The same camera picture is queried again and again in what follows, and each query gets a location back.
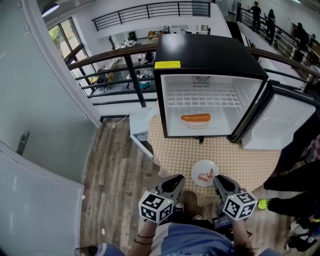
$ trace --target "wire shelf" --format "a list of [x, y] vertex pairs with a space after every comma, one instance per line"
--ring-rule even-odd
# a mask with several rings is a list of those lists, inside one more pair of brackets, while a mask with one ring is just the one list
[[172, 107], [242, 108], [231, 84], [172, 86], [167, 90], [167, 105]]

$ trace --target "white plate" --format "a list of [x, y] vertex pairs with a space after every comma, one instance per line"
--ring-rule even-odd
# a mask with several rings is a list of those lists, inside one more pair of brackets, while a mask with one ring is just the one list
[[[210, 175], [211, 169], [213, 171], [213, 177], [209, 178], [207, 176]], [[203, 174], [202, 177], [207, 179], [207, 181], [198, 179], [200, 174]], [[196, 162], [191, 170], [191, 178], [193, 182], [201, 187], [212, 186], [214, 182], [214, 176], [217, 175], [219, 175], [218, 166], [214, 162], [207, 159]]]
[[192, 128], [192, 129], [204, 129], [208, 126], [209, 122], [210, 121], [206, 121], [206, 122], [188, 122], [188, 121], [185, 121], [185, 120], [181, 120], [182, 123], [186, 126], [186, 127], [189, 127], [189, 128]]

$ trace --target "shrimp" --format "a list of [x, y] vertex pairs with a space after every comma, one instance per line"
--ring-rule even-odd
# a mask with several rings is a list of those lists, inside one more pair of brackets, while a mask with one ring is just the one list
[[205, 176], [205, 174], [203, 174], [203, 173], [199, 174], [198, 175], [198, 180], [207, 182], [208, 180], [206, 178], [204, 178], [203, 176]]
[[212, 179], [214, 177], [214, 170], [211, 169], [211, 172], [210, 174], [206, 174], [206, 176], [209, 178], [209, 179]]

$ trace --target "mini fridge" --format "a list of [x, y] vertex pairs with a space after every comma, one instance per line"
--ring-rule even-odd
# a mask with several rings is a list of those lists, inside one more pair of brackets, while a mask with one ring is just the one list
[[165, 138], [226, 136], [247, 149], [280, 149], [318, 104], [268, 81], [244, 45], [222, 36], [161, 35], [154, 78]]

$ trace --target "yellow shoe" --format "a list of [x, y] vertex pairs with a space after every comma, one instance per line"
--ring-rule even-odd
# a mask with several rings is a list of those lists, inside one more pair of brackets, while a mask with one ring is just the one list
[[271, 199], [260, 199], [260, 200], [258, 201], [258, 208], [259, 208], [260, 210], [265, 210], [265, 209], [267, 209], [270, 200], [271, 200]]

